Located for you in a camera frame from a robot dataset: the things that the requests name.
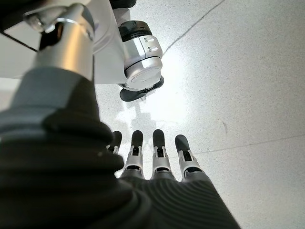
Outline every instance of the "silver metal cylinder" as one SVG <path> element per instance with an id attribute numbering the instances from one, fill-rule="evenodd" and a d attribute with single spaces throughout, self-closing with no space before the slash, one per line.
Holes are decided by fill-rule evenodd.
<path id="1" fill-rule="evenodd" d="M 54 31 L 58 23 L 63 28 L 58 31 L 57 35 L 60 36 L 58 41 L 51 42 L 50 45 L 38 51 L 34 68 L 61 68 L 92 80 L 94 28 L 84 18 L 84 12 L 85 7 L 83 5 L 73 4 L 55 18 L 48 27 L 44 27 L 43 36 L 48 36 Z M 39 12 L 33 14 L 33 17 L 37 17 L 37 23 L 40 25 Z"/>

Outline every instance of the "robot finger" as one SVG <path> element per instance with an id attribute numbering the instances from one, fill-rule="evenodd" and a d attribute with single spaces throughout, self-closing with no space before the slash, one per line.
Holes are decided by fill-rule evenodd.
<path id="1" fill-rule="evenodd" d="M 197 159 L 190 150 L 189 143 L 184 135 L 175 138 L 175 144 L 179 157 L 182 182 L 204 180 L 210 181 L 209 177 L 201 169 Z"/>
<path id="2" fill-rule="evenodd" d="M 107 145 L 106 148 L 108 149 L 108 151 L 114 154 L 118 154 L 122 142 L 122 134 L 120 131 L 114 131 L 112 135 L 113 135 L 113 141 L 109 145 Z"/>
<path id="3" fill-rule="evenodd" d="M 132 145 L 121 177 L 138 177 L 144 179 L 142 144 L 143 133 L 140 130 L 134 131 L 132 134 Z"/>
<path id="4" fill-rule="evenodd" d="M 153 157 L 152 178 L 176 180 L 165 149 L 165 138 L 162 130 L 155 130 L 152 135 Z"/>

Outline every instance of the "floor seam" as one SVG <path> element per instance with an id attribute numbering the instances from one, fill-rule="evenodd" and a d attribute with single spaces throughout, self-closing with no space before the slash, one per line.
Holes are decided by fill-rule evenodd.
<path id="1" fill-rule="evenodd" d="M 224 3 L 225 0 L 222 0 L 217 5 L 213 6 L 207 13 L 205 13 L 199 20 L 197 20 L 187 31 L 185 31 L 180 37 L 178 37 L 173 43 L 170 44 L 170 46 L 167 47 L 165 52 L 163 53 L 163 56 L 167 53 L 167 51 L 176 44 L 182 37 L 184 37 L 192 28 L 194 28 L 202 19 L 204 19 L 210 12 L 215 10 L 218 6 L 220 6 L 222 3 Z"/>
<path id="2" fill-rule="evenodd" d="M 273 139 L 273 140 L 269 140 L 269 141 L 265 141 L 265 142 L 250 143 L 250 144 L 246 144 L 246 145 L 242 145 L 242 146 L 234 146 L 234 147 L 228 147 L 228 148 L 222 148 L 222 149 L 208 150 L 208 151 L 204 151 L 204 152 L 200 152 L 200 153 L 194 153 L 194 152 L 192 152 L 192 153 L 194 155 L 200 155 L 200 154 L 224 151 L 224 150 L 228 150 L 228 149 L 236 149 L 236 148 L 242 148 L 242 147 L 247 147 L 247 146 L 256 146 L 256 145 L 270 143 L 270 142 L 278 142 L 278 141 L 282 141 L 282 140 L 292 139 L 292 138 L 295 138 L 295 137 L 303 137 L 303 136 L 305 136 L 305 134 L 295 135 L 295 136 L 291 136 L 291 137 L 283 137 L 283 138 Z M 168 158 L 177 158 L 177 157 L 176 156 L 169 156 Z"/>

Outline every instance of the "white floor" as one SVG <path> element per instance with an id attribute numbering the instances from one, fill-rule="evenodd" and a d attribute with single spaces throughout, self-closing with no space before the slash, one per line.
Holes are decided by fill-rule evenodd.
<path id="1" fill-rule="evenodd" d="M 147 179 L 153 131 L 164 131 L 178 179 L 174 138 L 184 134 L 242 228 L 303 229 L 305 2 L 225 0 L 194 25 L 219 3 L 138 0 L 131 19 L 147 22 L 163 51 L 178 41 L 163 57 L 164 86 L 146 100 L 96 87 L 101 120 L 122 132 L 125 158 L 143 132 Z"/>

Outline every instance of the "robot fingertip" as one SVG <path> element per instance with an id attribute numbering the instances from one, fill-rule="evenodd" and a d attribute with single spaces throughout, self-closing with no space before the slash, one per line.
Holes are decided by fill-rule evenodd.
<path id="1" fill-rule="evenodd" d="M 187 151 L 190 149 L 189 143 L 184 135 L 177 135 L 175 138 L 177 152 Z"/>

